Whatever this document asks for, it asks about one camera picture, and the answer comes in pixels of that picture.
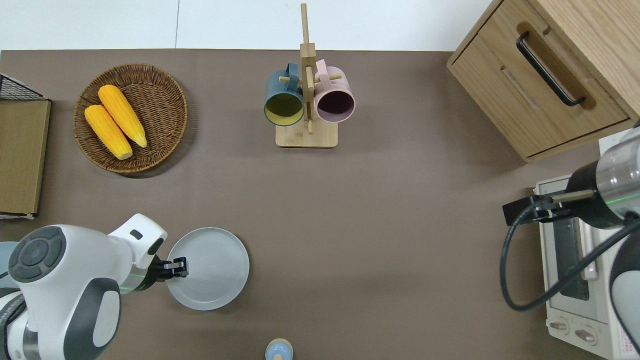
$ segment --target round wicker tray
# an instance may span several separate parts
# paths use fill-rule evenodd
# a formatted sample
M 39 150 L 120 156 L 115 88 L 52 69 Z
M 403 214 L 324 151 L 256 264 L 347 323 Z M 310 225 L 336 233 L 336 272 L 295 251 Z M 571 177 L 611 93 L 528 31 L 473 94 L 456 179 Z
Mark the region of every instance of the round wicker tray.
M 147 147 L 129 140 L 133 155 L 128 159 L 113 156 L 84 118 L 84 109 L 100 104 L 98 89 L 106 84 L 120 88 L 145 130 Z M 119 174 L 142 172 L 160 164 L 178 146 L 186 125 L 187 100 L 178 82 L 162 69 L 143 63 L 103 72 L 82 92 L 74 112 L 74 134 L 84 155 L 100 168 Z

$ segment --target dark green mug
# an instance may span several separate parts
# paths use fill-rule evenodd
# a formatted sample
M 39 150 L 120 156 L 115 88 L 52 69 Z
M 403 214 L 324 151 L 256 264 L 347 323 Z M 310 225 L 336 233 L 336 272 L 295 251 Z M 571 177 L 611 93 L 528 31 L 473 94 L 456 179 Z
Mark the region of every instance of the dark green mug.
M 305 109 L 298 79 L 298 64 L 290 62 L 285 70 L 274 72 L 267 80 L 264 115 L 275 125 L 290 126 L 302 119 Z

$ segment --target white floor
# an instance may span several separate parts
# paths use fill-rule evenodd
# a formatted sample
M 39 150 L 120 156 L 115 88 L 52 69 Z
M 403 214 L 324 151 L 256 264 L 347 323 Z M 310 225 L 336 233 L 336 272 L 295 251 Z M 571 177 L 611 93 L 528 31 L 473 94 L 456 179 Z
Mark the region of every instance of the white floor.
M 491 0 L 307 0 L 316 49 L 452 51 Z M 0 50 L 298 49 L 292 0 L 0 0 Z

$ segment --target toaster oven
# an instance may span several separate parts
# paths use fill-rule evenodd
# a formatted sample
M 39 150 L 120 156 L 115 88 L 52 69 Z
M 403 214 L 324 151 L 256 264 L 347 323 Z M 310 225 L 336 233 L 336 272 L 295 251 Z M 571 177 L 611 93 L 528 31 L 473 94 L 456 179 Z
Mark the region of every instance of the toaster oven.
M 541 181 L 534 193 L 560 192 L 568 179 L 569 175 Z M 540 223 L 545 288 L 616 231 L 591 227 L 579 218 Z M 640 359 L 609 300 L 609 274 L 619 246 L 607 250 L 547 301 L 547 327 L 552 336 L 606 359 Z

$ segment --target wooden board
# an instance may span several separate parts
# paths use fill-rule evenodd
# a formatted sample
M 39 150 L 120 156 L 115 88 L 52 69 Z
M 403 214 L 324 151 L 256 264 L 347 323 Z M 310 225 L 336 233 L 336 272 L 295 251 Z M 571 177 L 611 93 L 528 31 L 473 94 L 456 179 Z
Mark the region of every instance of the wooden board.
M 38 213 L 51 102 L 0 101 L 0 213 Z
M 280 147 L 322 148 L 338 145 L 338 124 L 316 120 L 313 121 L 313 129 L 314 133 L 310 135 L 304 120 L 291 126 L 276 126 L 276 144 Z

